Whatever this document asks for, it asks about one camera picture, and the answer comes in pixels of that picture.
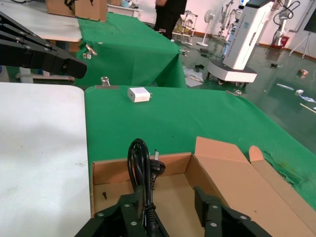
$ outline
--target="power plug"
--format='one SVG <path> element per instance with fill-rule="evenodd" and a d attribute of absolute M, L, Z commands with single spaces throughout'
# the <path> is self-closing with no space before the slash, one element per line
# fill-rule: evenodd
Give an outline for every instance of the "power plug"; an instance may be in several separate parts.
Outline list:
<path fill-rule="evenodd" d="M 146 102 L 150 100 L 150 93 L 143 87 L 129 88 L 127 95 L 134 103 Z"/>

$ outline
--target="white table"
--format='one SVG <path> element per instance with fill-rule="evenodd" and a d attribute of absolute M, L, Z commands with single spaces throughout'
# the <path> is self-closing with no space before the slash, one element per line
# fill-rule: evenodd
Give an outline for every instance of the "white table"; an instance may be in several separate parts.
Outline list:
<path fill-rule="evenodd" d="M 45 40 L 79 42 L 82 39 L 78 20 L 74 17 L 48 14 L 44 2 L 32 1 L 19 4 L 10 0 L 0 0 L 0 11 L 33 31 Z M 30 69 L 21 69 L 21 82 L 33 83 L 33 79 L 75 80 L 69 76 L 32 75 Z"/>
<path fill-rule="evenodd" d="M 0 236 L 73 237 L 90 218 L 84 94 L 0 82 Z"/>
<path fill-rule="evenodd" d="M 140 14 L 143 10 L 141 9 L 135 9 L 135 8 L 129 8 L 129 7 L 122 7 L 122 6 L 115 6 L 111 4 L 108 5 L 108 12 L 113 12 L 120 15 L 126 15 L 126 16 L 132 16 L 139 18 Z"/>

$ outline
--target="cardboard box in background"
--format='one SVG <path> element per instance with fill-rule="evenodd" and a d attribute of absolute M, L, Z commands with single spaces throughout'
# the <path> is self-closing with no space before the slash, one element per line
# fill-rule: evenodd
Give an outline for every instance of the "cardboard box in background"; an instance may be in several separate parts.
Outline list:
<path fill-rule="evenodd" d="M 107 0 L 93 0 L 93 5 L 90 0 L 77 0 L 70 10 L 64 4 L 64 0 L 46 0 L 48 13 L 77 16 L 80 18 L 102 21 L 107 20 Z"/>
<path fill-rule="evenodd" d="M 194 155 L 160 156 L 166 170 L 156 180 L 154 203 L 170 237 L 204 236 L 194 186 L 250 216 L 273 237 L 315 237 L 316 212 L 260 153 L 252 147 L 249 163 L 236 145 L 198 137 Z M 125 159 L 95 162 L 91 174 L 92 216 L 133 192 Z"/>
<path fill-rule="evenodd" d="M 105 22 L 107 20 L 107 0 L 90 0 L 75 1 L 76 16 L 94 21 Z"/>
<path fill-rule="evenodd" d="M 47 11 L 51 14 L 62 16 L 75 16 L 75 12 L 70 10 L 64 3 L 64 0 L 46 0 Z"/>

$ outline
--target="box flap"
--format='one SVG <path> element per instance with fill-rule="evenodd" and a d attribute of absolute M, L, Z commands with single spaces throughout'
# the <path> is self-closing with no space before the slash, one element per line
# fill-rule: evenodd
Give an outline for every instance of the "box flap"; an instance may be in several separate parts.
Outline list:
<path fill-rule="evenodd" d="M 225 159 L 241 163 L 249 163 L 235 144 L 197 137 L 196 157 Z"/>
<path fill-rule="evenodd" d="M 262 160 L 258 149 L 252 150 Z M 250 216 L 270 235 L 315 236 L 236 145 L 198 137 L 195 156 L 229 207 Z"/>
<path fill-rule="evenodd" d="M 296 215 L 316 235 L 316 212 L 304 199 L 264 160 L 258 147 L 252 146 L 249 150 L 250 161 L 253 167 L 270 184 L 270 186 L 283 198 Z"/>

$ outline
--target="white machine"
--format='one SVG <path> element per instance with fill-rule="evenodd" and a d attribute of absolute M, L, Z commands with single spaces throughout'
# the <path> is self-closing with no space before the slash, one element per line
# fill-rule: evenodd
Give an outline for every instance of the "white machine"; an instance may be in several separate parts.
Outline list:
<path fill-rule="evenodd" d="M 269 16 L 274 0 L 250 0 L 243 9 L 234 38 L 223 61 L 209 60 L 209 74 L 225 81 L 244 86 L 254 82 L 257 73 L 246 66 L 258 36 Z"/>

